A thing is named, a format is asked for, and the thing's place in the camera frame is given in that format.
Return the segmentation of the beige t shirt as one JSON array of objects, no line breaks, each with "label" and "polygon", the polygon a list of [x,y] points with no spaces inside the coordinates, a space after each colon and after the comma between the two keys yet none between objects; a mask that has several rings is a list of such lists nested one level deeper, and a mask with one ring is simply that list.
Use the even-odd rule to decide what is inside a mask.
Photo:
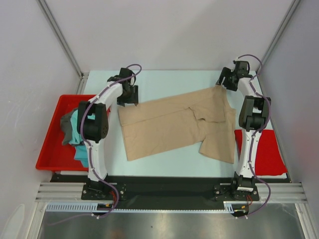
[{"label": "beige t shirt", "polygon": [[118,113],[128,161],[200,142],[203,156],[234,163],[236,110],[222,86],[119,107]]}]

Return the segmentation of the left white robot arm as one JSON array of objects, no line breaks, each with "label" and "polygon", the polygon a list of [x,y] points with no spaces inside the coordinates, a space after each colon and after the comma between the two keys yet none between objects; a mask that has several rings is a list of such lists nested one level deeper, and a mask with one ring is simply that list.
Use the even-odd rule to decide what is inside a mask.
[{"label": "left white robot arm", "polygon": [[98,182],[92,192],[99,199],[107,198],[110,193],[110,186],[104,183],[108,175],[104,157],[104,142],[109,131],[108,109],[113,103],[120,106],[139,104],[135,82],[141,71],[142,66],[139,64],[121,68],[119,74],[107,80],[101,92],[78,105],[77,130],[87,150],[88,178]]}]

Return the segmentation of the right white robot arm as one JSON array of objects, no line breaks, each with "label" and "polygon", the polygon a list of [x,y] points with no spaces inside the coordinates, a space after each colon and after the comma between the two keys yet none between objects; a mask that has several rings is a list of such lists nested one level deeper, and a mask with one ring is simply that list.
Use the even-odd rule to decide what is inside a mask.
[{"label": "right white robot arm", "polygon": [[271,99],[257,92],[253,84],[256,76],[250,74],[249,62],[236,59],[233,63],[233,69],[222,69],[216,84],[230,91],[240,91],[244,97],[239,114],[242,128],[239,164],[226,190],[226,198],[244,201],[258,195],[255,184],[260,179],[255,173],[255,163],[260,137],[270,120]]}]

